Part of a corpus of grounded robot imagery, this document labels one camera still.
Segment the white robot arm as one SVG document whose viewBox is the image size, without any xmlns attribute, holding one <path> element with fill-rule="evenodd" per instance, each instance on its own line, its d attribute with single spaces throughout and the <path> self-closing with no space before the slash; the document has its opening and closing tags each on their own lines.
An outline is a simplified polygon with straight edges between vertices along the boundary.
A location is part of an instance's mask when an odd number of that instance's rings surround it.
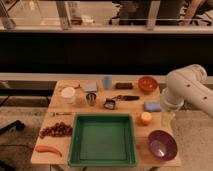
<svg viewBox="0 0 213 171">
<path fill-rule="evenodd" d="M 162 110 L 179 110 L 187 101 L 213 118 L 213 90 L 204 85 L 206 79 L 205 68 L 198 64 L 169 72 L 160 95 Z"/>
</svg>

